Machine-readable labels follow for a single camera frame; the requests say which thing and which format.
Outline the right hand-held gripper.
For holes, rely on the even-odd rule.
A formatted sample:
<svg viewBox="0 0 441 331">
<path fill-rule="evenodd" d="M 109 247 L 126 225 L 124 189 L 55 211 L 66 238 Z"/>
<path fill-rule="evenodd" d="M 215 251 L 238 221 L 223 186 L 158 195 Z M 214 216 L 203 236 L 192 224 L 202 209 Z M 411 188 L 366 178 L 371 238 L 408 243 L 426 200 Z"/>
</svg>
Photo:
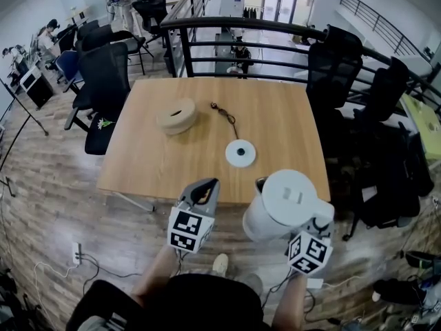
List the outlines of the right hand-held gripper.
<svg viewBox="0 0 441 331">
<path fill-rule="evenodd" d="M 316 218 L 298 227 L 291 233 L 287 250 L 287 265 L 295 272 L 311 276 L 321 271 L 328 263 L 333 248 L 334 222 L 323 227 Z"/>
</svg>

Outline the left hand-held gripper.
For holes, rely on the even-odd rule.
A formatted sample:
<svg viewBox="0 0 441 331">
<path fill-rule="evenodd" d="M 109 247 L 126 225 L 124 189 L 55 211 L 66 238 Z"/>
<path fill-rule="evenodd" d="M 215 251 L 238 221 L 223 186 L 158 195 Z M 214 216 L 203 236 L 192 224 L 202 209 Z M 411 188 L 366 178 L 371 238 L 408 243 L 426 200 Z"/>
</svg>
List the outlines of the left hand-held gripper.
<svg viewBox="0 0 441 331">
<path fill-rule="evenodd" d="M 167 244 L 196 254 L 214 227 L 217 202 L 218 179 L 203 179 L 188 185 L 172 206 Z"/>
</svg>

